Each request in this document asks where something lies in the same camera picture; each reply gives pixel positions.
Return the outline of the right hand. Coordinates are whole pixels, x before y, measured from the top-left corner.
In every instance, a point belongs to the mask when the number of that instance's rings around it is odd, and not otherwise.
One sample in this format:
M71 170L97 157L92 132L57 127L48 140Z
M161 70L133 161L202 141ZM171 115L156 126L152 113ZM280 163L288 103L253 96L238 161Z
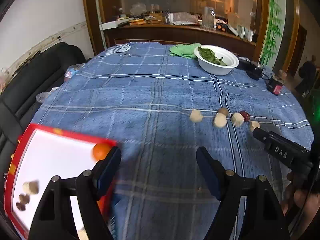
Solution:
M305 231L314 219L319 210L319 193L310 194L307 196L306 191L302 191L295 186L295 181L298 180L298 175L292 171L287 174L287 179L291 182L285 189L284 200L281 202L283 214L289 209L292 203L295 203L299 208L303 208L303 215L300 226L300 231Z

